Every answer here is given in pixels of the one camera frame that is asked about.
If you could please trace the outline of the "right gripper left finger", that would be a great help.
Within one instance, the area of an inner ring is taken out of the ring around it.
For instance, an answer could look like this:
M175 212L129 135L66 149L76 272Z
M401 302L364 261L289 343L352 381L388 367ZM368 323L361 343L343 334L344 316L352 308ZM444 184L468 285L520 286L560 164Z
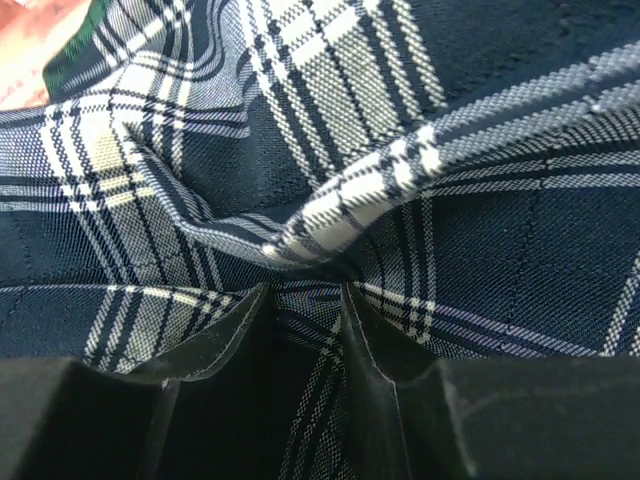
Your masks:
M127 375L70 358L1 364L5 479L255 479L270 288Z

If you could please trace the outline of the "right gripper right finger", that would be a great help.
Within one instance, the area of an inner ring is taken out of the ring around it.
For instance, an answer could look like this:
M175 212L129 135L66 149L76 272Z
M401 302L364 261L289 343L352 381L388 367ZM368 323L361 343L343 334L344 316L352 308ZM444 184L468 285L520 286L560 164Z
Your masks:
M634 358L441 359L341 290L360 479L635 479Z

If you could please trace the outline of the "navy white plaid skirt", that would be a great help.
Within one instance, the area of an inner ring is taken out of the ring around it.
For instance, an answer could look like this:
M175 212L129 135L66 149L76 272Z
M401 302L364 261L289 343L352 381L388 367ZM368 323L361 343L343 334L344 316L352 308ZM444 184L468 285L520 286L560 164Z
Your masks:
M270 288L255 479L360 479L354 286L441 359L639 363L635 1L111 1L1 114L1 364L127 375Z

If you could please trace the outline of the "dark green plaid skirt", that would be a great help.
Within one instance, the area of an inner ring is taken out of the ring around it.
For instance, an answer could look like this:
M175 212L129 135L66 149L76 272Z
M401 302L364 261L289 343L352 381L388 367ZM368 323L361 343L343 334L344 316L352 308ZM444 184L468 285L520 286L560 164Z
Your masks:
M72 70L88 47L94 31L107 15L110 0L92 0L80 27L63 48L45 65L43 80L51 99L62 92L64 83L74 76Z

